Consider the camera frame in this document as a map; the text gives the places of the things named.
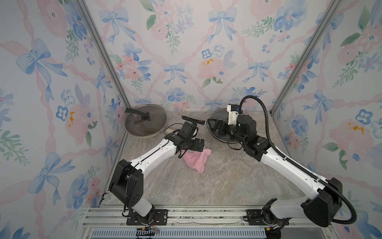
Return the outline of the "glass pot lid black handle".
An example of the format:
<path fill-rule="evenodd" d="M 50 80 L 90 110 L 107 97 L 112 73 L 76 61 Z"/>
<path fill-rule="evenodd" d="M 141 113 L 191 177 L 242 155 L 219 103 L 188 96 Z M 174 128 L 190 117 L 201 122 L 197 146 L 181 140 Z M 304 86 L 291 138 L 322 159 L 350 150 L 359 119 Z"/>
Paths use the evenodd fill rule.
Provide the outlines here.
<path fill-rule="evenodd" d="M 219 109 L 210 114 L 207 120 L 207 127 L 210 134 L 221 142 L 235 144 L 236 142 L 234 140 L 231 140 L 228 136 L 219 135 L 217 129 L 213 131 L 213 127 L 218 120 L 228 121 L 228 112 L 226 111 L 226 109 Z"/>

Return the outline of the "pink cloth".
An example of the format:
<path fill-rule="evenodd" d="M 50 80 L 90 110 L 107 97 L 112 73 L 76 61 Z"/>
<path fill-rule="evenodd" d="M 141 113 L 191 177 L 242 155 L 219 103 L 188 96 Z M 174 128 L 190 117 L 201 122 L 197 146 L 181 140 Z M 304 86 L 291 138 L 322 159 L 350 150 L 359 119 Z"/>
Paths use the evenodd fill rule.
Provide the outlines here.
<path fill-rule="evenodd" d="M 210 149 L 205 148 L 202 152 L 186 152 L 182 158 L 189 168 L 194 169 L 199 174 L 202 174 L 205 170 L 207 159 L 211 153 L 212 151 Z"/>

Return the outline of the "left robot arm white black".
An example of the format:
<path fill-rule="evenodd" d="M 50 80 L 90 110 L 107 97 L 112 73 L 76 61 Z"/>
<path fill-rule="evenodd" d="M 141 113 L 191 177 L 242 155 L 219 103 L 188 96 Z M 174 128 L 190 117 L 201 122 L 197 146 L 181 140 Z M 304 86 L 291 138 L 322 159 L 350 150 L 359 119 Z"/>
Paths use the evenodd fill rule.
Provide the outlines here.
<path fill-rule="evenodd" d="M 135 211 L 142 218 L 151 219 L 155 207 L 143 196 L 145 177 L 174 155 L 181 158 L 189 150 L 203 152 L 205 141 L 197 138 L 197 134 L 198 125 L 206 122 L 188 117 L 184 120 L 182 128 L 166 134 L 158 145 L 144 155 L 131 161 L 123 159 L 116 165 L 108 190 L 123 203 L 125 209 Z"/>

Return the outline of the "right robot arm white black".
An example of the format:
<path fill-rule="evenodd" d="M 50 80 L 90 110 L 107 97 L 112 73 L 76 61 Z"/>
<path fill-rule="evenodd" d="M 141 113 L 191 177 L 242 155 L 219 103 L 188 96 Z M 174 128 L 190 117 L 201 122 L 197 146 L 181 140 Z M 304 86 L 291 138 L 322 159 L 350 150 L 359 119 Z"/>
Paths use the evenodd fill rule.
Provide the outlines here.
<path fill-rule="evenodd" d="M 304 193 L 304 197 L 298 199 L 269 200 L 258 219 L 270 226 L 283 224 L 292 218 L 309 219 L 320 227 L 341 224 L 342 221 L 334 217 L 346 201 L 342 195 L 342 183 L 335 178 L 321 177 L 286 156 L 269 139 L 259 136 L 256 126 L 256 121 L 249 115 L 239 115 L 233 122 L 208 119 L 212 135 L 240 144 L 248 156 L 273 168 Z"/>

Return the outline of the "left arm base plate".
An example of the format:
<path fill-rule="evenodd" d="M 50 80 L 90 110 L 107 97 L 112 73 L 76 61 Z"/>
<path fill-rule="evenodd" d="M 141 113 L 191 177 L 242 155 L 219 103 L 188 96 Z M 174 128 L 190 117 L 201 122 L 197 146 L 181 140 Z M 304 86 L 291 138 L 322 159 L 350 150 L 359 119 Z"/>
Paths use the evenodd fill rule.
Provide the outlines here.
<path fill-rule="evenodd" d="M 152 209 L 145 217 L 130 210 L 126 224 L 128 226 L 166 226 L 168 222 L 167 209 Z"/>

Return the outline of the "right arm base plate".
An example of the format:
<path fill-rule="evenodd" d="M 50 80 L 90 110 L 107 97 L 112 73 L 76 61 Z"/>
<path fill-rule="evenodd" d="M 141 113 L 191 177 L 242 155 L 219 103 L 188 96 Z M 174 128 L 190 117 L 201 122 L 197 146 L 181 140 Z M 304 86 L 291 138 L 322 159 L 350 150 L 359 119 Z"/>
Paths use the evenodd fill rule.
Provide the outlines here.
<path fill-rule="evenodd" d="M 246 210 L 246 215 L 243 216 L 243 220 L 248 222 L 250 226 L 280 227 L 289 225 L 289 220 L 278 219 L 272 212 L 260 209 Z"/>

